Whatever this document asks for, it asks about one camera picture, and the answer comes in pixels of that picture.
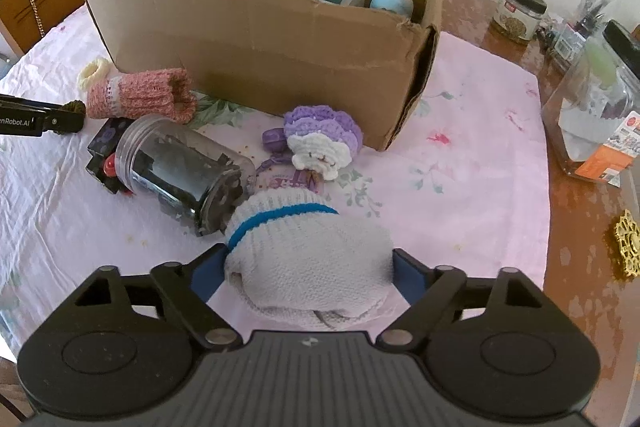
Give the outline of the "grey sock blue stripe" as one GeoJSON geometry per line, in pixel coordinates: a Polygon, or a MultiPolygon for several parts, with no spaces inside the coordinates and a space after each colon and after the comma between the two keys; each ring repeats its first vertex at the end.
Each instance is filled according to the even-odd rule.
{"type": "Polygon", "coordinates": [[[306,188],[250,196],[224,238],[227,283],[269,320],[339,331],[374,319],[392,289],[390,233],[306,188]]]}

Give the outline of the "blue white round toy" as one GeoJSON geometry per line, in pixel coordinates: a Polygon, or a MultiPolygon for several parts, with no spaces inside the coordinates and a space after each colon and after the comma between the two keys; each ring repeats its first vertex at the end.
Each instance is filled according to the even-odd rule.
{"type": "Polygon", "coordinates": [[[413,0],[371,0],[370,8],[383,10],[411,18],[413,14],[413,0]]]}

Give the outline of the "clear jar dark contents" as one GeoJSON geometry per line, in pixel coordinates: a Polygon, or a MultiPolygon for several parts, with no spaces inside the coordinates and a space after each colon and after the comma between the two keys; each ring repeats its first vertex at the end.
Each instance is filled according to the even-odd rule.
{"type": "Polygon", "coordinates": [[[115,150],[116,176],[197,236],[222,232],[255,192],[253,161],[160,115],[135,120],[115,150]]]}

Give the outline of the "cream hair scrunchie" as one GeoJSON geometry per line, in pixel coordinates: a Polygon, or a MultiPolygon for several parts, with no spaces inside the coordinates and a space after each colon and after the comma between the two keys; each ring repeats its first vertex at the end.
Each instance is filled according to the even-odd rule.
{"type": "Polygon", "coordinates": [[[101,82],[110,75],[112,62],[98,56],[88,63],[77,75],[77,87],[80,91],[88,91],[94,84],[101,82]]]}

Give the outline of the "black toy red buttons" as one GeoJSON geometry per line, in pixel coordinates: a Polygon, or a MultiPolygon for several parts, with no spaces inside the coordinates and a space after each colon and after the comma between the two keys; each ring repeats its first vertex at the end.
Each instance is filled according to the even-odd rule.
{"type": "Polygon", "coordinates": [[[115,153],[122,135],[133,122],[128,118],[107,119],[88,145],[91,158],[86,170],[112,194],[130,194],[126,185],[117,178],[115,153]]]}

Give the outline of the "pink white knitted roll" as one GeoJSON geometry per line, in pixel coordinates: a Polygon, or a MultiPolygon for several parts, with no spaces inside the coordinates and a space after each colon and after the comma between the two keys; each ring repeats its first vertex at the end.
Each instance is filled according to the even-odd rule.
{"type": "Polygon", "coordinates": [[[185,69],[147,70],[95,83],[88,90],[86,115],[91,119],[160,115],[187,124],[197,105],[185,69]]]}

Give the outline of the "purple white crochet doll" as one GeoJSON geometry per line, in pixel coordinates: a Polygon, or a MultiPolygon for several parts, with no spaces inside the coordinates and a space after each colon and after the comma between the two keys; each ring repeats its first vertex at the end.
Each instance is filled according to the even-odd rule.
{"type": "MultiPolygon", "coordinates": [[[[329,105],[299,105],[285,113],[280,128],[262,132],[262,146],[270,164],[289,162],[297,170],[334,181],[363,146],[363,133],[352,118],[329,105]]],[[[262,169],[269,165],[264,162],[262,169]]]]}

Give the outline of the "yellow crochet coaster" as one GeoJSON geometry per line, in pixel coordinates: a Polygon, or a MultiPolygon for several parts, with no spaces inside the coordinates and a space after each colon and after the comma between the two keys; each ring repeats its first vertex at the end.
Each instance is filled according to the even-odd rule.
{"type": "Polygon", "coordinates": [[[623,272],[626,277],[638,277],[640,273],[639,225],[632,213],[625,209],[615,222],[613,234],[620,252],[623,272]]]}

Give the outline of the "large clear jar black lid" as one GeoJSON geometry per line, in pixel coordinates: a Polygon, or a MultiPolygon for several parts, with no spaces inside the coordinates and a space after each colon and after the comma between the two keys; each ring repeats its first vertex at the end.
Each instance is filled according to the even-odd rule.
{"type": "Polygon", "coordinates": [[[541,117],[566,174],[619,186],[639,157],[639,41],[609,20],[586,40],[541,117]]]}

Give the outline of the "brown cardboard box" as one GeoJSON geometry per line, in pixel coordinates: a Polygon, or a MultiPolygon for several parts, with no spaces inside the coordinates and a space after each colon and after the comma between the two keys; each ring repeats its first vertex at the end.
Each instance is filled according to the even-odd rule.
{"type": "Polygon", "coordinates": [[[182,67],[196,89],[281,115],[344,110],[375,150],[390,146],[425,89],[442,0],[411,18],[318,0],[86,0],[122,72],[182,67]]]}

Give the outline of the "pen holder with pens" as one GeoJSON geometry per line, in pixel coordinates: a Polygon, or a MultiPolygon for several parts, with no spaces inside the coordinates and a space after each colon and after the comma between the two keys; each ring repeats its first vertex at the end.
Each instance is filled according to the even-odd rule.
{"type": "Polygon", "coordinates": [[[580,0],[573,14],[552,28],[547,56],[559,72],[567,72],[588,38],[602,29],[610,3],[611,0],[580,0]]]}

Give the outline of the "small jar black lid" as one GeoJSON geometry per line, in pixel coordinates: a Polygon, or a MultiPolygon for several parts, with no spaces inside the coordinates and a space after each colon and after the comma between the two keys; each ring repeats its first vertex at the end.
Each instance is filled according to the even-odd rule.
{"type": "Polygon", "coordinates": [[[527,44],[547,9],[544,0],[499,0],[491,23],[510,40],[527,44]]]}

